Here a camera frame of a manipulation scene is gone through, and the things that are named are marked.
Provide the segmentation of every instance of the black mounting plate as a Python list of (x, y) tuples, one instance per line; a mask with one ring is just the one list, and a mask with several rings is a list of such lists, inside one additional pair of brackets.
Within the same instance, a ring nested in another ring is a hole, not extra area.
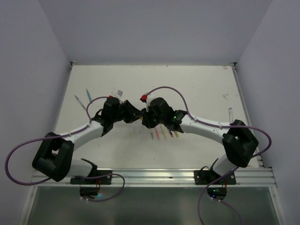
[[(97, 170), (93, 176), (102, 176), (106, 174), (112, 173), (111, 170)], [(110, 185), (112, 183), (112, 176), (107, 176), (101, 178), (101, 185)], [(96, 185), (99, 184), (98, 179), (90, 180), (90, 179), (83, 179), (83, 178), (71, 178), (70, 184), (81, 184), (81, 185)]]
[[(208, 185), (209, 183), (217, 179), (217, 177), (212, 179), (210, 173), (211, 173), (210, 170), (195, 170), (194, 171), (195, 184)], [(224, 179), (216, 182), (214, 185), (223, 185), (225, 180), (227, 181), (227, 185), (236, 184), (235, 174), (232, 173), (229, 176), (225, 177)]]

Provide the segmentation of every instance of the yellow marker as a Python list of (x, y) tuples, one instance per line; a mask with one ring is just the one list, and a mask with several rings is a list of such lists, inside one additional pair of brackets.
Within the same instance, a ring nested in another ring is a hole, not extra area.
[(160, 126), (161, 132), (163, 133), (163, 136), (164, 136), (165, 140), (167, 140), (167, 135), (165, 134), (165, 130), (164, 130), (163, 125), (160, 124), (159, 126)]
[(178, 132), (177, 132), (177, 131), (174, 131), (174, 133), (175, 133), (175, 136), (176, 136), (177, 138), (179, 138)]

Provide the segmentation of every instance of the gray wall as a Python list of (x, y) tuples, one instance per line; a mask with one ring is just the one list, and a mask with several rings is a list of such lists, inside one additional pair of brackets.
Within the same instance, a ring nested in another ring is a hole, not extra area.
[(69, 60), (237, 62), (271, 0), (39, 0)]
[(300, 221), (299, 12), (299, 0), (273, 0), (238, 63), (251, 121), (273, 138), (263, 159), (273, 167), (289, 224)]
[[(68, 80), (68, 60), (36, 0), (0, 1), (0, 224), (19, 220), (28, 188), (4, 174), (14, 146), (51, 131)], [(12, 157), (11, 173), (30, 181), (39, 143)]]

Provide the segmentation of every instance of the cable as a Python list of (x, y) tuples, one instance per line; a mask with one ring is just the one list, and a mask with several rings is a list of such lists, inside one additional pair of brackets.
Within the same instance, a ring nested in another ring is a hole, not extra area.
[(120, 190), (115, 193), (114, 195), (108, 197), (108, 198), (105, 198), (105, 199), (89, 199), (90, 202), (105, 202), (105, 201), (108, 201), (108, 200), (111, 200), (112, 198), (118, 196), (119, 194), (121, 194), (121, 192), (124, 190), (124, 186), (125, 186), (125, 178), (120, 175), (120, 174), (117, 174), (117, 173), (109, 173), (109, 174), (106, 174), (106, 175), (101, 175), (101, 176), (97, 176), (97, 177), (78, 177), (78, 178), (81, 178), (81, 179), (86, 179), (86, 180), (95, 180), (95, 179), (100, 179), (100, 178), (104, 178), (104, 177), (107, 177), (107, 176), (118, 176), (118, 177), (121, 177), (122, 180), (123, 180), (123, 185), (122, 187), (120, 188)]
[[(98, 99), (101, 99), (101, 98), (108, 98), (108, 97), (97, 97), (95, 98), (94, 100), (92, 100), (86, 107), (86, 113), (88, 115), (88, 118), (89, 118), (89, 123), (91, 123), (91, 117), (90, 117), (90, 114), (89, 114), (89, 106), (96, 100)], [(89, 125), (86, 125), (85, 127), (77, 130), (77, 131), (74, 131), (71, 133), (71, 135), (75, 135), (75, 134), (78, 134), (82, 131), (84, 131), (85, 129), (87, 129), (89, 127)], [(4, 169), (5, 169), (5, 174), (7, 175), (7, 177), (14, 183), (16, 184), (19, 184), (19, 185), (24, 185), (24, 186), (31, 186), (31, 185), (37, 185), (37, 184), (41, 184), (41, 183), (44, 183), (48, 180), (50, 180), (51, 178), (47, 178), (47, 179), (44, 179), (44, 180), (40, 180), (40, 181), (36, 181), (36, 182), (30, 182), (30, 183), (25, 183), (25, 182), (21, 182), (21, 181), (18, 181), (16, 180), (15, 178), (12, 177), (12, 175), (10, 174), (9, 172), (9, 169), (8, 169), (8, 163), (9, 163), (9, 160), (11, 158), (11, 156), (13, 155), (13, 153), (20, 147), (26, 145), (26, 144), (29, 144), (29, 143), (33, 143), (33, 142), (38, 142), (38, 141), (44, 141), (44, 140), (51, 140), (51, 139), (56, 139), (56, 138), (63, 138), (63, 137), (68, 137), (69, 134), (66, 134), (66, 135), (57, 135), (57, 136), (54, 136), (54, 137), (41, 137), (41, 138), (36, 138), (36, 139), (32, 139), (32, 140), (29, 140), (29, 141), (25, 141), (17, 146), (15, 146), (10, 152), (9, 154), (7, 155), (6, 159), (5, 159), (5, 164), (4, 164)]]
[[(264, 135), (266, 135), (266, 137), (267, 137), (268, 140), (269, 140), (269, 144), (267, 145), (267, 147), (266, 147), (264, 150), (262, 150), (262, 151), (260, 151), (260, 152), (258, 152), (258, 153), (256, 153), (256, 154), (254, 154), (252, 157), (256, 157), (256, 156), (259, 156), (259, 155), (263, 154), (264, 152), (266, 152), (266, 151), (271, 147), (271, 145), (272, 145), (272, 139), (271, 139), (270, 135), (269, 135), (267, 132), (265, 132), (265, 131), (263, 131), (262, 129), (260, 129), (260, 128), (252, 127), (252, 126), (242, 126), (242, 125), (238, 125), (238, 126), (237, 126), (237, 125), (234, 125), (234, 126), (229, 125), (229, 126), (221, 126), (221, 127), (220, 127), (219, 125), (215, 125), (215, 124), (211, 124), (211, 123), (207, 123), (207, 122), (204, 122), (204, 121), (195, 119), (195, 118), (191, 115), (191, 113), (189, 112), (189, 110), (188, 110), (188, 105), (187, 105), (187, 102), (186, 102), (185, 98), (184, 98), (183, 95), (182, 95), (177, 89), (175, 89), (175, 88), (172, 88), (172, 87), (169, 87), (169, 86), (161, 86), (161, 87), (157, 87), (157, 88), (154, 88), (153, 90), (149, 91), (148, 93), (146, 93), (146, 96), (148, 96), (149, 94), (151, 94), (152, 92), (154, 92), (154, 91), (156, 91), (156, 90), (158, 90), (158, 89), (171, 89), (171, 90), (175, 91), (176, 93), (178, 93), (178, 94), (180, 95), (180, 97), (182, 98), (182, 101), (183, 101), (183, 103), (184, 103), (184, 106), (185, 106), (185, 108), (186, 108), (186, 111), (187, 111), (188, 116), (189, 116), (192, 120), (194, 120), (194, 121), (196, 121), (196, 122), (198, 122), (198, 123), (204, 124), (204, 125), (206, 125), (206, 126), (214, 127), (214, 128), (248, 128), (248, 129), (257, 130), (257, 131), (263, 133)], [(197, 205), (197, 208), (198, 208), (198, 216), (199, 216), (199, 219), (200, 219), (200, 221), (201, 221), (201, 223), (202, 223), (203, 225), (205, 225), (205, 223), (204, 223), (204, 221), (203, 221), (203, 219), (202, 219), (202, 217), (201, 217), (201, 213), (200, 213), (200, 202), (201, 202), (202, 196), (204, 195), (205, 191), (207, 190), (207, 188), (208, 188), (210, 185), (212, 185), (212, 184), (218, 182), (219, 180), (221, 180), (221, 179), (227, 177), (228, 175), (230, 175), (231, 173), (233, 173), (233, 172), (236, 171), (237, 169), (238, 169), (238, 167), (235, 167), (233, 170), (229, 171), (229, 172), (226, 173), (225, 175), (223, 175), (223, 176), (219, 177), (218, 179), (214, 180), (213, 182), (211, 182), (210, 184), (208, 184), (208, 185), (204, 188), (204, 190), (201, 192), (201, 194), (200, 194), (200, 196), (199, 196), (199, 199), (198, 199), (198, 205)], [(241, 218), (240, 214), (238, 213), (238, 211), (237, 211), (233, 206), (231, 206), (230, 204), (228, 204), (228, 203), (226, 203), (226, 202), (224, 202), (224, 201), (221, 201), (221, 203), (223, 203), (223, 204), (229, 206), (231, 209), (233, 209), (233, 210), (237, 213), (237, 215), (238, 215), (238, 217), (239, 217), (239, 219), (240, 219), (240, 223), (243, 224), (243, 221), (242, 221), (242, 218)]]

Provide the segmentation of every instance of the blue marker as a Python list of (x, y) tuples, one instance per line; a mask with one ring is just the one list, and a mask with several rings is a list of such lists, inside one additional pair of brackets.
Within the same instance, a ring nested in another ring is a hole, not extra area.
[(88, 95), (88, 97), (89, 97), (89, 100), (90, 100), (90, 102), (92, 101), (92, 98), (91, 98), (91, 96), (90, 96), (90, 93), (89, 93), (89, 90), (86, 88), (85, 89), (86, 90), (86, 93), (87, 93), (87, 95)]

